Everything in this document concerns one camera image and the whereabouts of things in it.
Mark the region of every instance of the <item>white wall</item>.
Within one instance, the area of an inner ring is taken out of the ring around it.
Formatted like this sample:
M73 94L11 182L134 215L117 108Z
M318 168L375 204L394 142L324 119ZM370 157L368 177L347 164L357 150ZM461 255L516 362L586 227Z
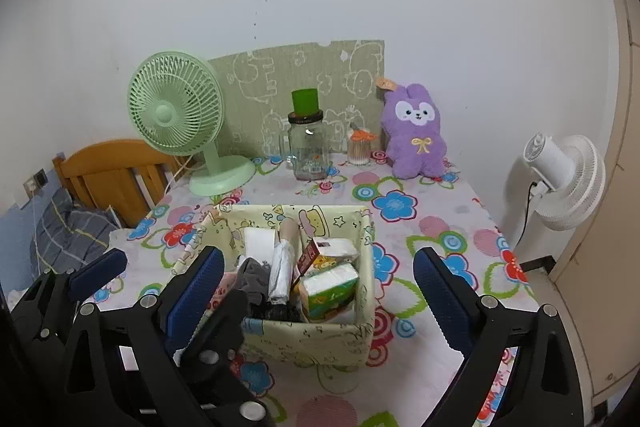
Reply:
M0 0L0 198L60 150L135 136L126 87L153 52L375 38L386 76L431 90L452 160L513 238L527 176L511 171L533 133L606 148L613 13L612 0Z

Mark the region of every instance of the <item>fan center cap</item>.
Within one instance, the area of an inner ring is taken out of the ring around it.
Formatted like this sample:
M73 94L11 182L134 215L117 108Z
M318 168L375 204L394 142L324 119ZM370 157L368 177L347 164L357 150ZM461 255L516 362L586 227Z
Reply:
M162 100L156 106L156 120L160 125L169 125L175 116L174 106L170 102Z

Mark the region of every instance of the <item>yellow bow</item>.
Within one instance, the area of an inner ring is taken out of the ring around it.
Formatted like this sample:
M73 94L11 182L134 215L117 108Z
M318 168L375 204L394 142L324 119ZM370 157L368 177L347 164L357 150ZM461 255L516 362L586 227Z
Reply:
M427 137L425 139L420 139L420 138L414 138L413 140L411 140L411 145L419 145L420 148L418 149L418 154L426 152L427 154L429 153L429 150L427 149L428 145L431 145L432 141L431 138Z

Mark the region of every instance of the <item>metal bolt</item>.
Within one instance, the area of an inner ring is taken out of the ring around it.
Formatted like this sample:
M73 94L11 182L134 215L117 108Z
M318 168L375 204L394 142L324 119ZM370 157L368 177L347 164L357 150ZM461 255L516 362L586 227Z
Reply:
M551 304L545 304L544 306L542 306L542 311L545 312L545 315L548 315L549 317L555 317L556 315L558 315L558 310L556 310L556 307L552 306Z
M267 410L257 402L245 402L240 406L240 414L247 420L259 422L267 416Z
M153 295L153 293L149 293L140 299L140 306L143 308L151 308L151 306L154 306L156 302L158 302L158 297Z
M81 315L91 315L94 312L94 308L95 308L95 306L93 304L91 304L91 302L87 302L87 303L83 304L82 307L80 308L80 314Z
M483 295L480 302L482 303L482 306L489 309L493 309L498 305L498 299L493 295Z
M200 354L198 355L198 359L202 363L213 364L218 363L218 360L220 360L220 356L212 349L205 349L204 351L200 352Z

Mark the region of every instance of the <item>green fan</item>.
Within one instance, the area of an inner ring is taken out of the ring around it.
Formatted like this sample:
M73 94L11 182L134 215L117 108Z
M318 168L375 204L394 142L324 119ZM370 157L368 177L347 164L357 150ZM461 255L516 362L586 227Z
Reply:
M218 156L225 105L208 62L182 52L152 55L133 74L128 99L129 118L151 147L173 156L202 151L206 165L189 184L194 194L223 194L255 174L244 156Z

